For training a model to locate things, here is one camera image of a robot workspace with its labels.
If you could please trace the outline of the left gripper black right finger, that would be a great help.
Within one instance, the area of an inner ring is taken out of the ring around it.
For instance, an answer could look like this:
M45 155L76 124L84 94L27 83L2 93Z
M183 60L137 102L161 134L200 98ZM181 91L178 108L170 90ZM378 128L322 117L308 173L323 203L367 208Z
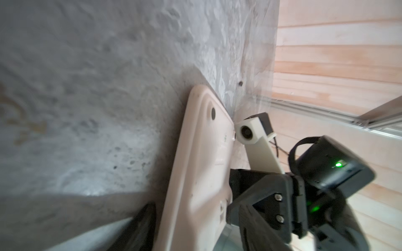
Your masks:
M244 251L291 251L252 205L240 204L239 228Z

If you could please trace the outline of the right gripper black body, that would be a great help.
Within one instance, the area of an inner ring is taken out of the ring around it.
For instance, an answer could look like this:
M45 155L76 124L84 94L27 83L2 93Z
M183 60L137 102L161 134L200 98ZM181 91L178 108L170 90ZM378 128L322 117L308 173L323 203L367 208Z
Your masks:
M289 152L285 174L233 169L227 222L239 227L240 204L252 205L289 247L292 235L314 237L317 251L367 251L369 244L348 198L375 179L369 165L329 136L307 137Z

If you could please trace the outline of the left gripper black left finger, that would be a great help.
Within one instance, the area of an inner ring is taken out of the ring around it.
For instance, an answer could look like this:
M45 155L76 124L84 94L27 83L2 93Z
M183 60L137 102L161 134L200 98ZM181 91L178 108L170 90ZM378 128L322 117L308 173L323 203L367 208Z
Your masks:
M147 203L108 251L151 251L156 229L156 204Z

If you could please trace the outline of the pale pink calculator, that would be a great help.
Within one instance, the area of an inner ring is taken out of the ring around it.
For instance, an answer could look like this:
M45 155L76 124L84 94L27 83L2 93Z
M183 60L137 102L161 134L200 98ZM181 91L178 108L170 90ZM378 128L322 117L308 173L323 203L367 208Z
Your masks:
M206 85L191 89L153 249L211 251L226 226L234 124Z

